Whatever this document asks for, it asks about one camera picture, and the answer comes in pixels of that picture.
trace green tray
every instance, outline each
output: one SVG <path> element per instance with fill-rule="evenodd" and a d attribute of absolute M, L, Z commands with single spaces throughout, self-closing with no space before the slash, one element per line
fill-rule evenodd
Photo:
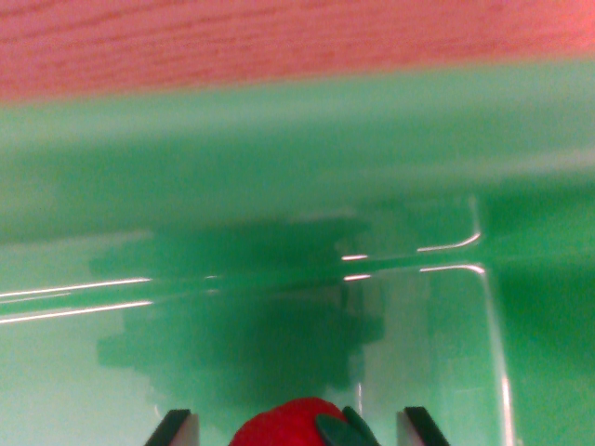
<path fill-rule="evenodd" d="M 595 444 L 594 217 L 592 62 L 4 108 L 0 442 L 316 395 Z"/>

